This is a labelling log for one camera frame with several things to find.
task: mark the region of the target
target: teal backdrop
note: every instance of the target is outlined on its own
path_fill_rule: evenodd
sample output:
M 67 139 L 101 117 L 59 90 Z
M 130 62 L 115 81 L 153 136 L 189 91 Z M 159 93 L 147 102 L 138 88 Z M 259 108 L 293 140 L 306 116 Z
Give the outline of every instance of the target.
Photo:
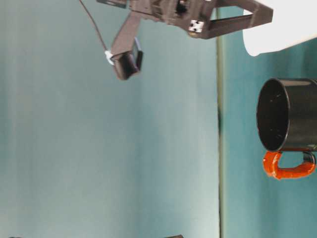
M 237 8 L 220 11 L 221 17 L 241 14 Z M 222 237 L 313 238 L 317 174 L 282 181 L 266 176 L 256 106 L 261 87 L 272 77 L 317 77 L 317 41 L 255 58 L 247 54 L 242 32 L 223 36 L 220 43 Z M 285 153 L 280 166 L 301 162 L 301 153 Z
M 122 82 L 77 0 L 0 3 L 0 237 L 218 237 L 215 40 L 143 21 Z

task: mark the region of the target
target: white object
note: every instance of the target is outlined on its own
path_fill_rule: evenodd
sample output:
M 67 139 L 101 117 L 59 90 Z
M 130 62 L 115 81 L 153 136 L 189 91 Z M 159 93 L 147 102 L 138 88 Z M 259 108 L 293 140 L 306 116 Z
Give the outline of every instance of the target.
M 243 30 L 251 56 L 276 52 L 317 37 L 316 0 L 258 0 L 271 7 L 272 23 Z
M 204 22 L 203 21 L 196 21 L 191 20 L 190 21 L 190 27 L 188 28 L 189 31 L 195 31 L 195 32 L 202 32 L 203 31 Z
M 111 54 L 111 51 L 105 51 L 105 55 L 106 55 L 106 58 L 107 58 L 109 64 L 114 65 L 113 61 L 111 60 L 111 58 L 113 56 L 113 54 Z

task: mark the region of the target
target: mug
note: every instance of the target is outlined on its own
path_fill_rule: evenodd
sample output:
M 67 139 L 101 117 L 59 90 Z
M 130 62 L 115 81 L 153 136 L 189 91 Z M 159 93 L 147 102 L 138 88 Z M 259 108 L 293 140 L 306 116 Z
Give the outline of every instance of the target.
M 266 173 L 276 179 L 296 179 L 315 171 L 317 151 L 317 80 L 268 80 L 261 89 L 257 107 L 260 140 L 267 153 Z M 279 168 L 285 151 L 303 153 L 303 163 L 295 168 Z

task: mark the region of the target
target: mug handle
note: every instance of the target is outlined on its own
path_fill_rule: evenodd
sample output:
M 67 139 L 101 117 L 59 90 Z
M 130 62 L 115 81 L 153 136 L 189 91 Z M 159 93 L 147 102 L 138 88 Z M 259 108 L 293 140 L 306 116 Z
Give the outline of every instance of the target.
M 267 151 L 263 158 L 263 167 L 269 177 L 280 179 L 298 179 L 312 174 L 316 168 L 316 158 L 312 152 L 303 152 L 303 163 L 294 168 L 279 168 L 278 161 L 282 152 Z

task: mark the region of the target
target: cable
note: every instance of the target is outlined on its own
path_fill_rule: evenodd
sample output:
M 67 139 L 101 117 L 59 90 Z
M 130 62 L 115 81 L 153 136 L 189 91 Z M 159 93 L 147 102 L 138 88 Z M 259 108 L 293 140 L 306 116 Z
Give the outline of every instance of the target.
M 100 40 L 100 42 L 101 42 L 101 44 L 102 44 L 102 46 L 103 46 L 103 48 L 104 48 L 104 51 L 107 51 L 107 47 L 106 47 L 106 45 L 105 45 L 105 42 L 104 42 L 104 40 L 103 40 L 103 37 L 102 37 L 101 34 L 100 34 L 100 31 L 99 31 L 99 29 L 98 29 L 98 26 L 97 26 L 97 24 L 95 23 L 95 20 L 93 19 L 93 17 L 92 17 L 91 14 L 89 13 L 89 11 L 88 11 L 88 9 L 86 8 L 86 6 L 84 5 L 83 1 L 82 1 L 82 0 L 79 0 L 79 2 L 80 2 L 80 4 L 83 6 L 85 12 L 86 12 L 87 15 L 89 16 L 89 19 L 91 20 L 92 24 L 94 25 L 94 28 L 95 28 L 96 33 L 97 33 L 97 35 L 98 35 L 98 38 L 99 38 L 99 40 Z

